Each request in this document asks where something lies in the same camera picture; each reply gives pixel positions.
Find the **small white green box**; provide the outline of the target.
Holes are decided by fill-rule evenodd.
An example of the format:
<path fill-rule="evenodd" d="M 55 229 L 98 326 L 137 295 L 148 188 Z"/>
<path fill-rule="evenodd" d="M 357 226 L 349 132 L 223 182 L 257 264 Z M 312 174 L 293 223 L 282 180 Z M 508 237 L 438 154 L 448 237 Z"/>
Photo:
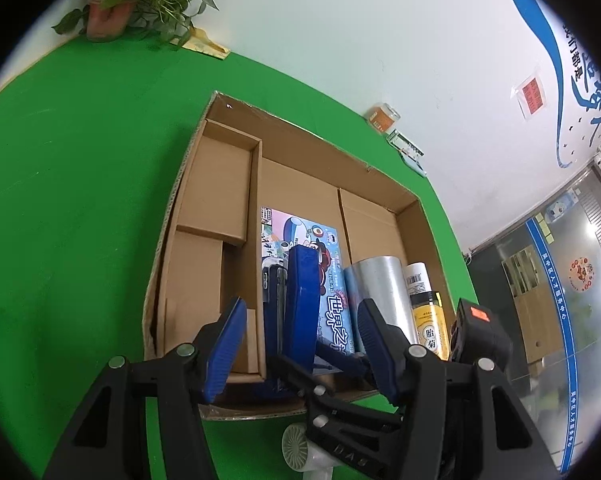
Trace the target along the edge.
<path fill-rule="evenodd" d="M 386 136 L 386 141 L 400 154 L 404 163 L 421 177 L 426 178 L 427 172 L 421 164 L 424 152 L 397 129 Z"/>

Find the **white handheld fan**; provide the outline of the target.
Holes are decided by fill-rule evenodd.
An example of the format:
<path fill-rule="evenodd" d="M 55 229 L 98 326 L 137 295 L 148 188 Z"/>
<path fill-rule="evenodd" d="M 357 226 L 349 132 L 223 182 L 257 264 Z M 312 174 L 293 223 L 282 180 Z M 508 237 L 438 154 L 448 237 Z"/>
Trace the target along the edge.
<path fill-rule="evenodd" d="M 300 472 L 303 480 L 332 480 L 334 469 L 340 466 L 338 460 L 307 438 L 306 426 L 301 422 L 286 427 L 281 451 L 286 465 Z"/>

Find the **small orange box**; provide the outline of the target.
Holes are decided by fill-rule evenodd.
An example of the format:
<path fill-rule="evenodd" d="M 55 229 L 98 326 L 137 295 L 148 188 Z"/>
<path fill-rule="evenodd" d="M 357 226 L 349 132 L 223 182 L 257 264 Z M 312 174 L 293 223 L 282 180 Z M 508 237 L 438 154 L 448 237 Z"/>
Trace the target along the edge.
<path fill-rule="evenodd" d="M 366 121 L 379 133 L 387 133 L 400 119 L 400 114 L 388 103 L 374 104 L 367 112 Z"/>

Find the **yellow packet near plant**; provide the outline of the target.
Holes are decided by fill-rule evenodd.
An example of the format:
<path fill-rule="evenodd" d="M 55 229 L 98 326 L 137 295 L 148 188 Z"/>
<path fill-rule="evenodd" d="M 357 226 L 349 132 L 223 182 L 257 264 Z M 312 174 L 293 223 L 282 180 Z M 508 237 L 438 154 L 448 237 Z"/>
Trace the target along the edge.
<path fill-rule="evenodd" d="M 212 41 L 204 29 L 197 27 L 190 28 L 190 38 L 183 44 L 183 48 L 210 56 L 211 58 L 218 58 L 218 60 L 225 60 L 231 53 L 230 49 Z"/>

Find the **yellow label jar black lid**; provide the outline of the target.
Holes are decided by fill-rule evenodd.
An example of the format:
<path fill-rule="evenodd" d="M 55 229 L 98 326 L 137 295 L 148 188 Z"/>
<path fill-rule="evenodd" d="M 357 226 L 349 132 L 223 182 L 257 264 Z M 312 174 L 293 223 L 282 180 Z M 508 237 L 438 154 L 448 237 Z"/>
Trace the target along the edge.
<path fill-rule="evenodd" d="M 418 292 L 410 297 L 417 342 L 444 361 L 449 360 L 449 335 L 438 292 Z"/>

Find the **blue tape dispenser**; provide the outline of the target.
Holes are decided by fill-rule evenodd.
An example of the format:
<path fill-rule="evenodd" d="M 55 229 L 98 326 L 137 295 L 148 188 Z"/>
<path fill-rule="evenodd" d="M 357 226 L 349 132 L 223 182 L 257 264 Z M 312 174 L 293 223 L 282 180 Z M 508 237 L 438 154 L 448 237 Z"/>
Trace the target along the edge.
<path fill-rule="evenodd" d="M 295 245 L 287 265 L 264 269 L 266 355 L 269 382 L 282 380 L 282 360 L 309 374 L 364 378 L 366 358 L 353 348 L 346 295 L 323 292 L 323 252 Z"/>

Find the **small white bottle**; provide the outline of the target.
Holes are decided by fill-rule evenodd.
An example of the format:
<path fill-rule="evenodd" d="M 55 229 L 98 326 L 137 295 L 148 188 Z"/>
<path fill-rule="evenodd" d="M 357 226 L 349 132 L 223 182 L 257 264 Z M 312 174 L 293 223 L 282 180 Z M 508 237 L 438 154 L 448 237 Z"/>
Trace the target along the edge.
<path fill-rule="evenodd" d="M 403 268 L 403 276 L 409 296 L 432 292 L 427 267 L 424 262 L 410 263 Z"/>

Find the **small potted green plant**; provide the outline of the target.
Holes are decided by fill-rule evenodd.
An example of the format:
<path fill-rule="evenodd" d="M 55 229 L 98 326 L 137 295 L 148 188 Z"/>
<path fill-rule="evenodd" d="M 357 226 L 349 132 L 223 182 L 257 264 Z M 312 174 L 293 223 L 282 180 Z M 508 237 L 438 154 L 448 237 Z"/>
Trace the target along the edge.
<path fill-rule="evenodd" d="M 194 32 L 194 18 L 215 9 L 214 0 L 87 0 L 52 26 L 59 35 L 78 32 L 91 41 L 110 41 L 131 26 L 158 32 L 163 40 L 181 47 Z"/>

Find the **colourful comic book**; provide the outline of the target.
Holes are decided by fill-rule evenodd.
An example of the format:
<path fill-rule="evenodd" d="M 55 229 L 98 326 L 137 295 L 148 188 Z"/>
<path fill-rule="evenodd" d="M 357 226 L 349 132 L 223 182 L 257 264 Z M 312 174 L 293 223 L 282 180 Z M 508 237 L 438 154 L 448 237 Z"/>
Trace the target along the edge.
<path fill-rule="evenodd" d="M 355 352 L 339 237 L 332 226 L 261 209 L 262 299 L 267 356 L 283 354 L 306 370 L 330 368 L 320 344 Z"/>

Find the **red wall notice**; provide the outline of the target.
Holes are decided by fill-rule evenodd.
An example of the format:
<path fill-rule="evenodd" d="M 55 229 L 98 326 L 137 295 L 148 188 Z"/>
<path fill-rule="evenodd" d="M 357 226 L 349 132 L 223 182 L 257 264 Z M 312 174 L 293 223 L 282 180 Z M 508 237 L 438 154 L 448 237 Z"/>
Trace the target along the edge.
<path fill-rule="evenodd" d="M 526 122 L 549 108 L 544 89 L 543 70 L 537 65 L 519 84 L 511 89 L 511 99 L 516 102 Z"/>

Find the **glass door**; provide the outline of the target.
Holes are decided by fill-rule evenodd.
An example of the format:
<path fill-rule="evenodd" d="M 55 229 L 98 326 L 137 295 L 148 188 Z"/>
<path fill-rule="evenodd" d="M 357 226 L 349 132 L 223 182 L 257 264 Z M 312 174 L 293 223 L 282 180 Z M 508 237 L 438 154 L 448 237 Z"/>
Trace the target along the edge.
<path fill-rule="evenodd" d="M 481 246 L 468 271 L 513 341 L 509 382 L 565 474 L 601 429 L 601 172 Z"/>

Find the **large flat cardboard box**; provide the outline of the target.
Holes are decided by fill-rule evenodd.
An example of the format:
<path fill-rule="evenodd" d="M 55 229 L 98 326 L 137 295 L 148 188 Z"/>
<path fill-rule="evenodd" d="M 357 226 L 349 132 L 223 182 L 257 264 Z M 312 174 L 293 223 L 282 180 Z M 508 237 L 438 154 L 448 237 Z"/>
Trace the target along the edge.
<path fill-rule="evenodd" d="M 347 334 L 349 266 L 369 285 L 372 259 L 423 263 L 443 307 L 452 307 L 419 194 L 308 130 L 214 93 L 169 196 L 142 314 L 144 354 L 155 359 L 192 340 L 231 298 L 245 300 L 238 359 L 223 393 L 202 409 L 204 419 L 301 412 L 299 400 L 262 395 L 267 310 L 284 297 L 281 272 L 296 244 L 317 254 L 320 339 L 335 348 L 355 341 Z"/>

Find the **silver metal cup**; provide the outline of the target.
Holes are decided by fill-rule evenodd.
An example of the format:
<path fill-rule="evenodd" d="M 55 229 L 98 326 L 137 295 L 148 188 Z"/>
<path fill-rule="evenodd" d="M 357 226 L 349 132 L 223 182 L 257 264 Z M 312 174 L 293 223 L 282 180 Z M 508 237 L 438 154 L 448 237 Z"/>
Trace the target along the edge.
<path fill-rule="evenodd" d="M 361 260 L 343 270 L 343 276 L 355 332 L 355 351 L 365 352 L 358 330 L 358 307 L 363 299 L 373 299 L 384 320 L 401 328 L 410 344 L 417 343 L 412 304 L 397 257 L 378 256 Z"/>

